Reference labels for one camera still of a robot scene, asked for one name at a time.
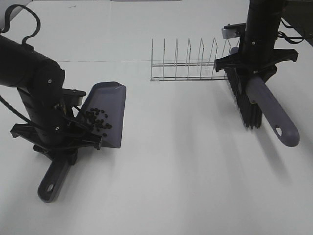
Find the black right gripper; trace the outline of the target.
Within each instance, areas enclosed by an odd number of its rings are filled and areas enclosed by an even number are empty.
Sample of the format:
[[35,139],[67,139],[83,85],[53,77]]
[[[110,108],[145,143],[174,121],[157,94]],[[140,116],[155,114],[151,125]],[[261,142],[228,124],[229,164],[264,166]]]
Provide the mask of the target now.
[[275,49],[279,22],[246,23],[241,35],[238,51],[229,56],[216,59],[215,71],[235,68],[235,94],[246,94],[250,71],[259,71],[260,77],[267,82],[277,73],[275,64],[283,61],[296,62],[295,49]]

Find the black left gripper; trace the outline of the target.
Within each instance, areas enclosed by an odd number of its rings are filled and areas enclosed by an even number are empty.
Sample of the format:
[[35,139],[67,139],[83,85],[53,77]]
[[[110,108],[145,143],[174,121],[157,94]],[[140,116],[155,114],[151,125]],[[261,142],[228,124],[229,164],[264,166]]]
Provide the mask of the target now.
[[[63,89],[57,91],[40,90],[30,93],[18,88],[18,93],[26,108],[29,118],[26,118],[13,107],[10,110],[25,121],[15,124],[11,129],[14,138],[21,137],[34,144],[35,152],[55,159],[53,150],[65,149],[73,140],[82,138],[90,133],[88,124],[75,117],[73,107],[64,102]],[[66,150],[66,160],[69,165],[75,165],[78,158],[78,148]]]

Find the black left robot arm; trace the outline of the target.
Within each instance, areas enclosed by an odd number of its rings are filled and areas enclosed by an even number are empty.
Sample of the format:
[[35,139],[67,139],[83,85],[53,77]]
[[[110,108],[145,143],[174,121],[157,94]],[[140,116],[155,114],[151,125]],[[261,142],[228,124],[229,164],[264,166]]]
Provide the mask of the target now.
[[74,117],[72,107],[80,106],[85,91],[64,89],[65,71],[59,64],[26,44],[0,38],[0,83],[17,88],[29,117],[15,124],[13,137],[21,137],[50,159],[67,157],[77,149],[101,148],[101,136],[86,122]]

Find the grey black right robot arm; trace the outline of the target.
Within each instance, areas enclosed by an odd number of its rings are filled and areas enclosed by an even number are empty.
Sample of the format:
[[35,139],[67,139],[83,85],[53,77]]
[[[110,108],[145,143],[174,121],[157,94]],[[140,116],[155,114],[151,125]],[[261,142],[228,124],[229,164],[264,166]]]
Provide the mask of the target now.
[[226,71],[234,94],[245,92],[250,75],[273,69],[280,62],[296,62],[295,49],[274,47],[284,6],[283,0],[251,0],[246,23],[222,28],[224,39],[239,38],[239,47],[236,53],[215,60],[214,69]]

